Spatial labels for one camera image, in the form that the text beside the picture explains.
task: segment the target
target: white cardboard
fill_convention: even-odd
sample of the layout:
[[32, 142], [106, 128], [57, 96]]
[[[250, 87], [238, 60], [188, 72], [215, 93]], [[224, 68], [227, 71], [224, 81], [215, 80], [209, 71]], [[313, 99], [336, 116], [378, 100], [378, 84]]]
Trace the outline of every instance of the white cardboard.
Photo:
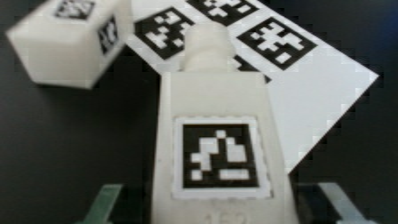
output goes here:
[[[268, 92], [286, 172], [289, 172], [378, 76], [263, 3], [256, 0], [249, 2], [259, 10], [227, 26], [227, 29], [238, 56], [272, 79]], [[209, 21], [185, 1], [137, 0], [133, 1], [135, 22], [170, 6], [193, 23]], [[314, 49], [286, 70], [273, 65], [236, 39], [270, 17], [316, 44]], [[160, 74], [179, 70], [183, 52], [163, 60], [135, 35], [128, 38], [128, 46]]]

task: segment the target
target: white plastic part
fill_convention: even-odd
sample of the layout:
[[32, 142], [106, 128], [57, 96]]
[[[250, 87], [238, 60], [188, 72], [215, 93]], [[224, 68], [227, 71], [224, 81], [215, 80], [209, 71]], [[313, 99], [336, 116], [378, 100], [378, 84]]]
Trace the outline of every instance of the white plastic part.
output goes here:
[[151, 223], [297, 224], [263, 74], [231, 72], [224, 27], [192, 30], [185, 72], [162, 76]]
[[337, 221], [337, 224], [377, 224], [371, 220], [364, 219], [339, 185], [336, 183], [320, 183], [318, 185], [343, 218], [343, 220]]
[[[257, 179], [261, 183], [263, 178], [265, 188], [188, 187], [183, 184], [186, 178], [192, 183], [209, 186], [213, 182], [206, 182], [208, 167], [201, 170], [201, 157], [195, 156], [199, 150], [186, 153], [190, 148], [185, 141], [192, 136], [185, 134], [186, 125], [236, 125], [250, 122], [256, 124], [250, 142], [254, 145], [257, 142], [261, 150], [257, 154], [254, 152], [254, 165], [265, 167], [263, 171], [257, 169]], [[233, 144], [227, 141], [231, 132], [225, 131], [222, 140], [222, 131], [224, 129], [215, 126], [211, 136], [204, 137], [217, 138], [218, 133], [218, 142]], [[197, 147], [201, 143], [208, 144], [204, 147], [208, 150], [202, 149], [208, 151], [206, 155], [217, 156], [220, 154], [217, 144], [211, 144], [209, 139], [201, 141], [197, 138]], [[227, 168], [229, 173], [220, 169], [217, 174], [215, 159], [209, 160], [209, 171], [213, 170], [213, 174], [220, 177], [217, 182], [231, 182], [233, 187], [240, 180], [247, 180], [247, 171]], [[188, 172], [186, 165], [193, 165], [195, 161], [197, 169]], [[151, 209], [153, 224], [298, 223], [261, 73], [181, 72], [162, 76]]]
[[233, 57], [234, 47], [225, 26], [217, 22], [208, 22], [192, 26], [185, 35], [183, 71], [236, 71]]
[[7, 31], [32, 81], [90, 88], [131, 32], [130, 0], [50, 0]]

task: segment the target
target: white box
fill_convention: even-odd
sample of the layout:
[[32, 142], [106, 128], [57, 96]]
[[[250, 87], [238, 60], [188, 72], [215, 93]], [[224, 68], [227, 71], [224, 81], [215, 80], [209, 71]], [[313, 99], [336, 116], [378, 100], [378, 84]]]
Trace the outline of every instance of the white box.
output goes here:
[[162, 76], [151, 206], [153, 224], [298, 223], [261, 73]]
[[51, 0], [7, 31], [30, 79], [90, 88], [133, 32], [130, 0]]

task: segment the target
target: black background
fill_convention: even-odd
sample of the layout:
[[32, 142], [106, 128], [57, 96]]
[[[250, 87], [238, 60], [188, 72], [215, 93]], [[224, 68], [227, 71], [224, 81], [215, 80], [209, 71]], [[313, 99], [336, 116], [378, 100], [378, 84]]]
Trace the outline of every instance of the black background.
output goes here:
[[[130, 50], [92, 91], [37, 87], [3, 31], [42, 0], [0, 1], [0, 223], [82, 220], [105, 183], [137, 190], [151, 168], [158, 75]], [[368, 218], [398, 221], [398, 2], [268, 0], [382, 75], [305, 157], [293, 182], [336, 181]]]

